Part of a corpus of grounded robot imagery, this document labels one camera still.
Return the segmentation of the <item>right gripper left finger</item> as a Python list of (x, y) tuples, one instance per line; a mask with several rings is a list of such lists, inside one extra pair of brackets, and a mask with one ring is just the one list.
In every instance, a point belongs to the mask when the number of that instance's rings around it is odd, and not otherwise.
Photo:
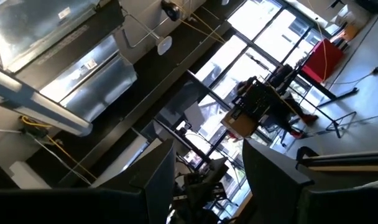
[(174, 182), (169, 139), (96, 188), (0, 190), (0, 224), (165, 224)]

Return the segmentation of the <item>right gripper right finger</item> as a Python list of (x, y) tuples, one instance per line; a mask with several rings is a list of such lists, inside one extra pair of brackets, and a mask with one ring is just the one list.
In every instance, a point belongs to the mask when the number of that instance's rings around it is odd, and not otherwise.
[(321, 172), (254, 140), (242, 145), (261, 224), (378, 224), (378, 172)]

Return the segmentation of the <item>brown cardboard box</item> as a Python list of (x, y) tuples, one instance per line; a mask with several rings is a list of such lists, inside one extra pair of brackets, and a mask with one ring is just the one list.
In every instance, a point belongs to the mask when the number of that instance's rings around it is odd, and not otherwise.
[(234, 107), (225, 115), (221, 124), (239, 139), (251, 136), (258, 127), (257, 121), (254, 121), (237, 107)]

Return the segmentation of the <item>black floor stand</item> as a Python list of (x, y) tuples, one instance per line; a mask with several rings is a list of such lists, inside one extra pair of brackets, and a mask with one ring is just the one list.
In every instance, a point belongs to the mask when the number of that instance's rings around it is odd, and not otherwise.
[(341, 123), (343, 122), (345, 118), (354, 117), (356, 114), (357, 112), (353, 111), (337, 119), (332, 119), (330, 124), (325, 128), (325, 130), (334, 132), (336, 136), (340, 139), (341, 138), (340, 131), (342, 130)]

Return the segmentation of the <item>black office chair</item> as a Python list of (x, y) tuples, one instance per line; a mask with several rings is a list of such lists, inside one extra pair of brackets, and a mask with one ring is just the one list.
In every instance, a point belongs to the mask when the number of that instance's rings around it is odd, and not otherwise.
[(290, 110), (270, 85), (252, 77), (237, 84), (236, 94), (234, 105), (261, 125), (288, 124)]

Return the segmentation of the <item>person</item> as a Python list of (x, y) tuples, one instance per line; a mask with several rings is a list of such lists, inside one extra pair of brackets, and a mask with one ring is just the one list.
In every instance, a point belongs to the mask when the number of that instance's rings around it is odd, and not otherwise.
[[(269, 79), (269, 84), (276, 90), (280, 90), (284, 86), (285, 80), (289, 78), (292, 71), (293, 68), (289, 64), (280, 66)], [(284, 103), (280, 101), (277, 105), (270, 108), (269, 116), (275, 121), (276, 125), (280, 126), (294, 138), (301, 139), (304, 137), (304, 134), (292, 128), (288, 121), (289, 114), (293, 112), (294, 114), (298, 115), (307, 125), (312, 125), (318, 119), (318, 116), (304, 112), (302, 107), (297, 101), (295, 101), (290, 92), (284, 91), (283, 99), (285, 101)]]

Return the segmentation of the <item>black desk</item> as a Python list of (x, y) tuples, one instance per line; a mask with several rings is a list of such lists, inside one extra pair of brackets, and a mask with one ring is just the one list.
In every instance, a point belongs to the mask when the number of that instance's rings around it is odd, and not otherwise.
[(279, 93), (286, 92), (290, 88), (290, 84), (293, 81), (299, 81), (303, 78), (307, 81), (312, 87), (315, 87), (318, 91), (320, 91), (325, 97), (325, 100), (321, 100), (318, 107), (323, 107), (335, 101), (342, 100), (344, 98), (350, 97), (355, 95), (359, 89), (354, 87), (348, 91), (342, 92), (340, 95), (336, 95), (333, 92), (329, 91), (325, 86), (321, 83), (317, 82), (314, 78), (309, 76), (306, 72), (302, 70), (301, 67), (292, 68), (288, 70), (285, 68), (282, 72), (278, 71), (276, 68), (267, 78), (266, 83), (271, 84), (273, 87), (277, 89)]

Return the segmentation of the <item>long ceiling light fixture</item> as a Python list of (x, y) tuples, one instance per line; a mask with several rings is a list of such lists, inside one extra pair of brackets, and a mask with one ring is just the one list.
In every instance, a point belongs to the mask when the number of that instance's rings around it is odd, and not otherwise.
[(0, 70), (0, 106), (76, 136), (88, 135), (93, 127), (91, 123), (3, 70)]

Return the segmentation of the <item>red storage bin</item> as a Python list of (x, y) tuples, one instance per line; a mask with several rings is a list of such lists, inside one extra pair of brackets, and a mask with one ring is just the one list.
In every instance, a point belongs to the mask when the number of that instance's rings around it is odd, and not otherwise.
[(333, 74), (343, 56), (344, 52), (341, 49), (328, 39), (323, 39), (314, 46), (302, 70), (322, 83)]

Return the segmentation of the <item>black round ceiling device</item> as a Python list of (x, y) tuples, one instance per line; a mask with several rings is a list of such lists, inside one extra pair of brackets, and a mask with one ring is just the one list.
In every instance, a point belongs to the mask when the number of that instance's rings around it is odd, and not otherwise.
[(180, 19), (181, 10), (177, 4), (170, 1), (167, 2), (166, 0), (162, 0), (161, 8), (172, 21), (175, 22)]

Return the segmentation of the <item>white wall box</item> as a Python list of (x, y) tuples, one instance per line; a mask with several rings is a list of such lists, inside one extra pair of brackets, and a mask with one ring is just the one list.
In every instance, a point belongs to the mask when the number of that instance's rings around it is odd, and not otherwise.
[(41, 178), (26, 162), (16, 161), (10, 168), (12, 180), (21, 189), (51, 189), (46, 181)]

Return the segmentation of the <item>dark window frame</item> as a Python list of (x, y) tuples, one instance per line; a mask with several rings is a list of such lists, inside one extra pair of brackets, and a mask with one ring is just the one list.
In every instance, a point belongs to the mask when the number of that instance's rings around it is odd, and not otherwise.
[(230, 157), (223, 177), (229, 199), (209, 205), (222, 219), (232, 217), (249, 193), (241, 168), (242, 141), (231, 139), (221, 124), (233, 105), (234, 87), (251, 76), (265, 80), (279, 65), (294, 66), (325, 38), (321, 25), (312, 26), (282, 1), (246, 0), (228, 18), (236, 34), (194, 74), (212, 94), (199, 102), (204, 122), (185, 136), (212, 159)]

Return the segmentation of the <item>white wireless access point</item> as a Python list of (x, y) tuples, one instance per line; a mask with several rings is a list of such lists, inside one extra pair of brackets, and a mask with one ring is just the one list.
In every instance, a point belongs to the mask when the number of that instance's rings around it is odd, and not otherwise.
[(172, 46), (172, 38), (170, 36), (160, 37), (157, 40), (157, 53), (163, 55)]

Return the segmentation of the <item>large silver air duct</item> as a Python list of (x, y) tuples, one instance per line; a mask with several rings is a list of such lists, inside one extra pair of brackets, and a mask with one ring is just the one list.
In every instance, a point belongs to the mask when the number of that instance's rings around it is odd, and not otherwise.
[(100, 0), (0, 0), (0, 68), (16, 72), (87, 20)]

